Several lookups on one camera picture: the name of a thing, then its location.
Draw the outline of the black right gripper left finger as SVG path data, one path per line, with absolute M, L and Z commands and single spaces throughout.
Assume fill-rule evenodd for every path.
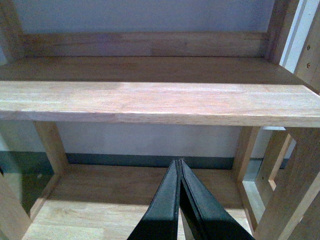
M 167 169 L 146 213 L 129 240 L 176 240 L 180 205 L 181 178 L 174 160 Z

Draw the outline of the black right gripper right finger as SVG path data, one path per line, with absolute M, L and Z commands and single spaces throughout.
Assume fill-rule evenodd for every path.
M 180 174 L 180 208 L 196 240 L 252 240 L 253 237 L 223 208 L 183 161 Z

